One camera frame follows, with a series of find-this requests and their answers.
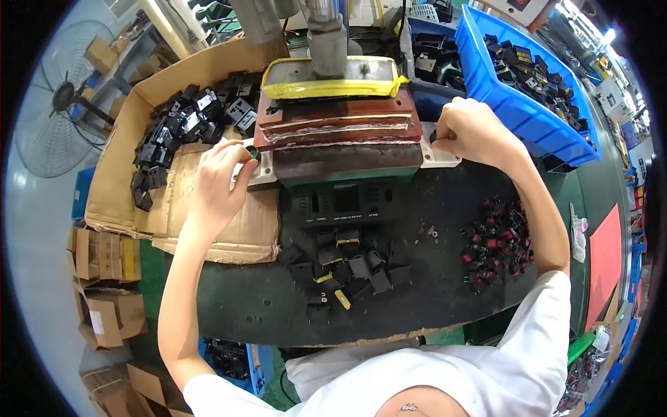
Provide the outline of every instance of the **white t-shirt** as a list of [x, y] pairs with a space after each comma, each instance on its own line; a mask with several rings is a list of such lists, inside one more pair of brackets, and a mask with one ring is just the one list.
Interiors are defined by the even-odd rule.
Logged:
[[373, 417], [398, 392], [426, 385], [449, 394], [470, 417], [550, 416], [565, 390], [569, 330], [570, 279], [548, 272], [497, 347], [405, 341], [289, 360], [287, 376], [302, 403], [286, 412], [211, 374], [192, 378], [183, 396], [197, 417]]

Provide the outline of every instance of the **person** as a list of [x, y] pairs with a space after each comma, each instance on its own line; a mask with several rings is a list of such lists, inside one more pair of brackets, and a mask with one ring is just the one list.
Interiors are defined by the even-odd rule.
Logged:
[[[338, 347], [288, 360], [301, 403], [278, 411], [220, 378], [197, 353], [197, 284], [215, 236], [241, 209], [257, 162], [238, 141], [205, 152], [196, 173], [160, 307], [162, 359], [202, 416], [550, 416], [565, 390], [570, 329], [568, 233], [523, 143], [493, 111], [455, 98], [434, 147], [494, 166], [524, 204], [538, 279], [497, 346], [419, 346], [412, 341]], [[230, 190], [232, 169], [243, 163]]]

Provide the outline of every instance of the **plastic bag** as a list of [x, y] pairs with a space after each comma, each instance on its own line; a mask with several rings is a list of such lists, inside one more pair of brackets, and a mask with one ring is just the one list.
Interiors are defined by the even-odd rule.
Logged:
[[595, 340], [568, 367], [565, 392], [560, 398], [552, 416], [567, 416], [581, 401], [584, 401], [593, 378], [598, 375], [611, 352], [609, 331], [606, 326], [598, 326]]
[[586, 260], [586, 235], [588, 230], [588, 219], [580, 219], [574, 213], [574, 206], [570, 203], [570, 215], [572, 216], [572, 257], [582, 264]]

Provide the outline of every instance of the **hand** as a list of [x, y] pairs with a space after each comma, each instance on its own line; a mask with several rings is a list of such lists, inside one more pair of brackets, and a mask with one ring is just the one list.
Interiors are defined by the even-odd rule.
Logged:
[[[231, 174], [237, 163], [244, 163], [233, 189]], [[197, 234], [212, 241], [227, 227], [245, 204], [245, 195], [257, 160], [243, 147], [243, 142], [223, 138], [201, 156], [190, 211], [186, 223]]]
[[507, 173], [517, 158], [530, 155], [526, 146], [496, 117], [486, 103], [455, 97], [442, 107], [434, 149]]

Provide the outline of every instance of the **necklace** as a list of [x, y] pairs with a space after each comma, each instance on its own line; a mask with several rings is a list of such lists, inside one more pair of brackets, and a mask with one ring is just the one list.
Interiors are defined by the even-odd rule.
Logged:
[[401, 412], [401, 411], [416, 411], [416, 412], [419, 412], [419, 414], [421, 414], [422, 416], [428, 417], [428, 415], [425, 412], [421, 411], [419, 409], [419, 407], [417, 407], [414, 403], [411, 403], [411, 402], [408, 402], [406, 405], [402, 406], [398, 411], [399, 412]]

